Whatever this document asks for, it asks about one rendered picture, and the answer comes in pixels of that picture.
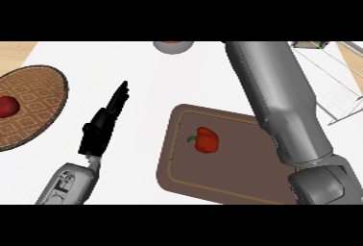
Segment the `red bell pepper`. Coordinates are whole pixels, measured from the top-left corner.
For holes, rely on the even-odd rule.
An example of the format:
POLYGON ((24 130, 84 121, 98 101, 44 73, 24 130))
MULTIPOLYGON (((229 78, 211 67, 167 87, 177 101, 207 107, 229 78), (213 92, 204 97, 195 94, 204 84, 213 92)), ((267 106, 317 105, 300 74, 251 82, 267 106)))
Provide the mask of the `red bell pepper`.
POLYGON ((198 134, 188 137, 189 142, 195 142, 196 150, 204 154, 219 151, 219 135, 205 127, 198 128, 198 134))

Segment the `red tomato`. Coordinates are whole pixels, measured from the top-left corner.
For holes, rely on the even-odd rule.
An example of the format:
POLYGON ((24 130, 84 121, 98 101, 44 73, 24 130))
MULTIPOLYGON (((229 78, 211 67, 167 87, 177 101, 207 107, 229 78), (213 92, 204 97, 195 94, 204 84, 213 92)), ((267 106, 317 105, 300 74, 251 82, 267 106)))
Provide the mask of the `red tomato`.
POLYGON ((18 99, 12 96, 0 97, 0 118, 13 116, 19 111, 18 99))

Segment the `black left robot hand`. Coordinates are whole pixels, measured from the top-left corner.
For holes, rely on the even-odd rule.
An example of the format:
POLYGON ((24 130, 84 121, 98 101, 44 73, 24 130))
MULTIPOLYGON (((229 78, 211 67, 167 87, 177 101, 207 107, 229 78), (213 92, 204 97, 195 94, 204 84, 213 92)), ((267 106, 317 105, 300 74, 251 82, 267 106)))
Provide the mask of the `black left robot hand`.
POLYGON ((101 108, 90 123, 83 127, 83 140, 78 153, 87 156, 101 157, 105 153, 115 123, 129 98, 127 82, 120 85, 108 106, 101 108))

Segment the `grey round bowl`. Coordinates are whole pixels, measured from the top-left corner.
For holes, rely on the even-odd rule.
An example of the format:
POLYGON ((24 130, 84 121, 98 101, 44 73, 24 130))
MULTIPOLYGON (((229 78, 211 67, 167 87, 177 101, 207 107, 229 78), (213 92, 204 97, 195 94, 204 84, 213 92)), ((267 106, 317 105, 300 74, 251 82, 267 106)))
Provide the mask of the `grey round bowl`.
POLYGON ((192 46, 192 41, 177 41, 177 42, 164 42, 164 41, 155 41, 154 42, 155 48, 168 55, 182 54, 186 52, 192 46))

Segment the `brown woven round placemat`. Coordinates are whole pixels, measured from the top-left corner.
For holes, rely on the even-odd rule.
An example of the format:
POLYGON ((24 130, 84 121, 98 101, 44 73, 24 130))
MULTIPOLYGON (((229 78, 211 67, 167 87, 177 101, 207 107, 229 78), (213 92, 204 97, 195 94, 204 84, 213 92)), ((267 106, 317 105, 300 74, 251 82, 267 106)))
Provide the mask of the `brown woven round placemat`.
POLYGON ((0 97, 15 97, 19 111, 0 118, 0 152, 31 141, 52 126, 68 99, 68 81, 52 66, 30 65, 0 77, 0 97))

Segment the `brown rectangular tray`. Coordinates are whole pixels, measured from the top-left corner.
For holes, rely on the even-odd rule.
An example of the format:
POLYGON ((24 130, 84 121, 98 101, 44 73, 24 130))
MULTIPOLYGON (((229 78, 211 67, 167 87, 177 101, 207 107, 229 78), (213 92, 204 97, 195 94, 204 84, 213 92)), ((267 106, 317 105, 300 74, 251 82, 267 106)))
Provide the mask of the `brown rectangular tray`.
POLYGON ((288 176, 270 136, 254 116, 180 105, 173 109, 157 178, 164 190, 220 204, 292 205, 288 176), (198 128, 219 136, 219 149, 196 149, 198 128))

